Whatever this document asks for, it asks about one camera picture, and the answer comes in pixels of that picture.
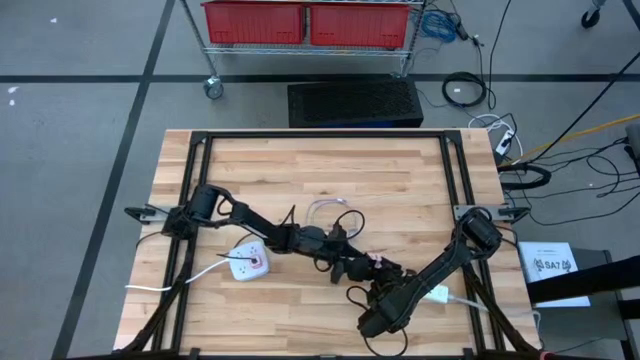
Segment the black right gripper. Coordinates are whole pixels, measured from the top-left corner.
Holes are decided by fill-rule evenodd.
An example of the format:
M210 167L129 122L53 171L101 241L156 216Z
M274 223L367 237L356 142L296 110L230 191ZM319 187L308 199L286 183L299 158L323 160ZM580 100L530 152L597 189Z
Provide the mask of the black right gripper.
M415 271L404 271L400 265L375 265L372 269L371 304L395 293L416 277Z

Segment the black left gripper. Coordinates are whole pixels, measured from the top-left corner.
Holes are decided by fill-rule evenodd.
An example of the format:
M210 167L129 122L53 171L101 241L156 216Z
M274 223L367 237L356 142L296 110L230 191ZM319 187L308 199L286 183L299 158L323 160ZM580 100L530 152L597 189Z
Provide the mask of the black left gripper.
M330 273L330 282L338 284L345 272L349 280L355 282L371 281L374 277L375 262L366 252L349 247L346 231L335 223L326 233L316 226L305 226L299 230L299 253L312 259L319 272Z

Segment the rectangular white power strip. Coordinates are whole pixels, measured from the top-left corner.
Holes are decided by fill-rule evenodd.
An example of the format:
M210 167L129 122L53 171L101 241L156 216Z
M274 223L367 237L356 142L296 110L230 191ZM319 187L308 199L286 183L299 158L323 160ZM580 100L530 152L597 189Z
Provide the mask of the rectangular white power strip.
M434 303L447 304L449 302L449 288L446 285L436 285L424 295L424 299Z

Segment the rounded white power strip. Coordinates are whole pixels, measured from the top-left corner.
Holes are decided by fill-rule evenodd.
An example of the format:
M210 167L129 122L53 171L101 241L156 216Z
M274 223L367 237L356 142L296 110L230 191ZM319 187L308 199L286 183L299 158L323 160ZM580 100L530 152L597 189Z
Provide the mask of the rounded white power strip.
M250 257L259 254L264 265L259 269L252 269L250 266ZM229 264L231 273L235 280L245 282L262 277L269 273L269 259L261 240L256 240L239 245L229 252Z

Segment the grey metal mounting plate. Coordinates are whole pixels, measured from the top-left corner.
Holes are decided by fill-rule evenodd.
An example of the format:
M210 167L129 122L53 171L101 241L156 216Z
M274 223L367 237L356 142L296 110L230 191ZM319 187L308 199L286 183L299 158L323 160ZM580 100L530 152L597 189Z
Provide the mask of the grey metal mounting plate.
M126 207L124 212L139 223L149 225L152 222L164 222L169 215L170 208L145 204L143 207Z
M507 204L501 205L479 205L489 218L494 221L515 223L530 212L529 207L517 207ZM452 210L454 218L460 220L464 215L473 209L472 205L455 205Z

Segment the white paper box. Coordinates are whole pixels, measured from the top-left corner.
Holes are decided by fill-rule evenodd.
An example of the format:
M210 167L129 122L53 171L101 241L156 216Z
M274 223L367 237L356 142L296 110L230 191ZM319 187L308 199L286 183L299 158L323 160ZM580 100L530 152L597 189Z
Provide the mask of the white paper box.
M527 283L579 270L567 242L519 242L518 249Z

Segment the black perforated metal box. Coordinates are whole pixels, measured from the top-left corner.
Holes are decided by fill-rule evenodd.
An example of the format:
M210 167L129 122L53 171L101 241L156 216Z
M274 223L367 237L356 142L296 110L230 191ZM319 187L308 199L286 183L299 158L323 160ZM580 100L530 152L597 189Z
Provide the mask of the black perforated metal box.
M419 128L424 121L411 80L290 85L287 100L291 128Z

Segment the small white power strip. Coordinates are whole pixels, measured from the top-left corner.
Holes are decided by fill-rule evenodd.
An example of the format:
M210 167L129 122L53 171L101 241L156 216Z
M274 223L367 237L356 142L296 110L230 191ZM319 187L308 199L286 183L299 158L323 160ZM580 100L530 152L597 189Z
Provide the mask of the small white power strip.
M513 130L506 130L498 145L496 146L495 152L500 156L506 155L511 148L511 143L514 137L515 132Z

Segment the grey cart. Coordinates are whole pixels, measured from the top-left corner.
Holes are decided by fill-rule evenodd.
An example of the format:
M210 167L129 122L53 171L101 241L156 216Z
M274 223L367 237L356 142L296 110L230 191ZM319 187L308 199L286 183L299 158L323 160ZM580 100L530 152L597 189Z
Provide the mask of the grey cart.
M616 262L605 250L571 250L579 270ZM615 340L625 360L640 360L630 325L632 320L640 319L640 298L625 300L622 290L531 304L541 314L544 338L555 336L592 343Z

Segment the black bar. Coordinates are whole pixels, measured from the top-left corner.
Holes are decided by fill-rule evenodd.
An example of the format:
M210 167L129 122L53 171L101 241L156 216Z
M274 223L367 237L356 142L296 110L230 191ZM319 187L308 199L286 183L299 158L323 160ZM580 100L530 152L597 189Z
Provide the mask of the black bar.
M640 255L531 282L527 290L532 303L541 303L634 287L640 287Z

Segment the red plastic bin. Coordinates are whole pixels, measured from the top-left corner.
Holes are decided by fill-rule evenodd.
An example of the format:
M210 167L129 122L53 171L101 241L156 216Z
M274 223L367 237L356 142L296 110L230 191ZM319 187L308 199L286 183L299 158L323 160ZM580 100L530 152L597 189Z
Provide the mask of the red plastic bin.
M314 4L310 6L311 44L401 48L408 5Z
M213 44L303 42L304 6L297 3L211 1L202 3Z

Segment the black caster wheel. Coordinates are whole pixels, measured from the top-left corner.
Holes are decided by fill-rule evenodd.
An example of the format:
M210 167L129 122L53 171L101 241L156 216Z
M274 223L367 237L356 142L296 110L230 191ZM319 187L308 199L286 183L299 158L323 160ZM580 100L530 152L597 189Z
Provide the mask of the black caster wheel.
M593 28L600 20L600 11L606 0L591 0L591 6L581 17L581 26L584 29Z

